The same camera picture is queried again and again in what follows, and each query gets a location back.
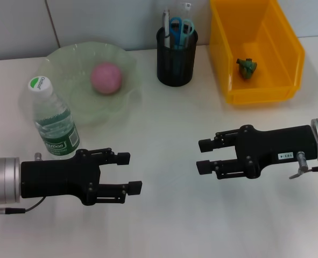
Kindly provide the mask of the yellow plastic bin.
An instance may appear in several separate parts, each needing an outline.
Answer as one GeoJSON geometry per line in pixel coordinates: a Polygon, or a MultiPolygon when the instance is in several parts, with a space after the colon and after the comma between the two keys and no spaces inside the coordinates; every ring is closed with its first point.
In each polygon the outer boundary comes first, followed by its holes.
{"type": "Polygon", "coordinates": [[[305,50],[277,0],[210,0],[210,59],[229,104],[281,102],[301,87],[305,50]],[[249,80],[237,59],[258,64],[249,80]]]}

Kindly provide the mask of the green plastic wrapper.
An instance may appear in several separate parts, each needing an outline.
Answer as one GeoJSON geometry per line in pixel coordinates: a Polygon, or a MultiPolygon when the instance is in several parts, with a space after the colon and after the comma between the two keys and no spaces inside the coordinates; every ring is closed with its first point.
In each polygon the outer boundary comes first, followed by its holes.
{"type": "Polygon", "coordinates": [[[245,60],[237,59],[236,63],[239,65],[239,73],[243,79],[249,80],[255,72],[258,64],[253,62],[252,59],[247,58],[245,60]]]}

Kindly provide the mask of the pink peach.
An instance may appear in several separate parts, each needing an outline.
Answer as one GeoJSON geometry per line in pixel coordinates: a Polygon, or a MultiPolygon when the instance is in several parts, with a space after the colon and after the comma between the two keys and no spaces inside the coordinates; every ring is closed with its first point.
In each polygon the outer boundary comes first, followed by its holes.
{"type": "Polygon", "coordinates": [[[121,89],[122,72],[118,66],[110,62],[97,65],[90,76],[93,88],[104,95],[111,95],[121,89]]]}

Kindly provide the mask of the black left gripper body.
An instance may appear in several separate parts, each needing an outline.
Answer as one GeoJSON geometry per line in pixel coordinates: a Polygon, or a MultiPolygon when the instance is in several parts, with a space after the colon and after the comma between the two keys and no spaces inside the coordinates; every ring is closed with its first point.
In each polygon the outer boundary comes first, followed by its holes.
{"type": "Polygon", "coordinates": [[[81,149],[70,159],[22,162],[21,197],[72,195],[83,205],[96,204],[101,156],[101,152],[81,149]]]}

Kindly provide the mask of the clear green-label water bottle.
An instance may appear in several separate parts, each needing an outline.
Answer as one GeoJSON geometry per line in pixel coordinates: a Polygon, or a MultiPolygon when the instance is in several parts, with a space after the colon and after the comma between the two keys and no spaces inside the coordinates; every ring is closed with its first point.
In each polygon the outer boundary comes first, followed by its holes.
{"type": "Polygon", "coordinates": [[[55,159],[69,159],[80,146],[68,105],[54,92],[48,77],[36,76],[27,86],[31,97],[32,120],[47,149],[55,159]]]}

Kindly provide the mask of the blue sheathed scissors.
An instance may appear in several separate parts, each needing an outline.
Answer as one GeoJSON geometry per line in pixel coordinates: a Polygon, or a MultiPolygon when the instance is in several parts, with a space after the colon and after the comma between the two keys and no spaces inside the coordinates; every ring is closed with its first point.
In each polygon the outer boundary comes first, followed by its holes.
{"type": "Polygon", "coordinates": [[[185,78],[193,66],[194,23],[190,19],[173,17],[169,21],[169,32],[173,37],[173,47],[169,53],[174,77],[185,78]]]}

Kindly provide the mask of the pale green glass fruit plate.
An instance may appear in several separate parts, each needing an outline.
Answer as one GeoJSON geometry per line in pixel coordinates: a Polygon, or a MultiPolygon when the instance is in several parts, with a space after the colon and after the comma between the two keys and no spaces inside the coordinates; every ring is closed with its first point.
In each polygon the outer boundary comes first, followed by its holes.
{"type": "Polygon", "coordinates": [[[62,47],[45,57],[33,75],[51,80],[54,92],[68,105],[80,128],[126,119],[140,99],[137,60],[111,44],[92,41],[62,47]],[[121,89],[113,95],[98,93],[90,81],[93,69],[105,62],[115,64],[122,72],[121,89]]]}

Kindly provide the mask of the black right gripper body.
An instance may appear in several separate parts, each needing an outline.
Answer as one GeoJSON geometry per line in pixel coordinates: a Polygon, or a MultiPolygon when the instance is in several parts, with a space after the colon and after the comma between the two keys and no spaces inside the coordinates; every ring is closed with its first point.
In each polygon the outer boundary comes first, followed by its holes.
{"type": "Polygon", "coordinates": [[[237,131],[235,140],[240,177],[256,179],[262,170],[273,164],[297,161],[303,152],[306,160],[317,159],[317,143],[309,125],[271,131],[259,131],[244,125],[237,131]]]}

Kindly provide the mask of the black mesh pen holder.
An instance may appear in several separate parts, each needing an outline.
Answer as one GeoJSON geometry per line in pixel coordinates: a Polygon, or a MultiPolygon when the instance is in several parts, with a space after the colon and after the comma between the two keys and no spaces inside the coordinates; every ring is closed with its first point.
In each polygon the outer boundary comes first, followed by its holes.
{"type": "Polygon", "coordinates": [[[167,48],[164,45],[164,28],[157,31],[157,78],[161,83],[181,87],[191,81],[198,39],[198,33],[194,30],[187,48],[167,48]]]}

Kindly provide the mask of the grey retractable pen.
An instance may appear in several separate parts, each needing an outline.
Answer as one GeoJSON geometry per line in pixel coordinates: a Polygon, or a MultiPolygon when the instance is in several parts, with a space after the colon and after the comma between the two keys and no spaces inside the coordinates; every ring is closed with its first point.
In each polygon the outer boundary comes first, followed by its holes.
{"type": "Polygon", "coordinates": [[[164,28],[164,45],[170,48],[170,31],[169,31],[169,8],[165,8],[162,14],[162,23],[164,28]]]}

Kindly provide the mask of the transparent plastic ruler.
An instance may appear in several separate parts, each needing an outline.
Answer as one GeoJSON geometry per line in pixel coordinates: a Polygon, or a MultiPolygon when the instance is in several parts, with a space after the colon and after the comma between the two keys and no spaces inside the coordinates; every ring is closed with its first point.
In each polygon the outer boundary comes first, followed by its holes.
{"type": "Polygon", "coordinates": [[[182,27],[185,25],[192,25],[192,3],[191,2],[178,2],[177,15],[182,21],[182,27]]]}

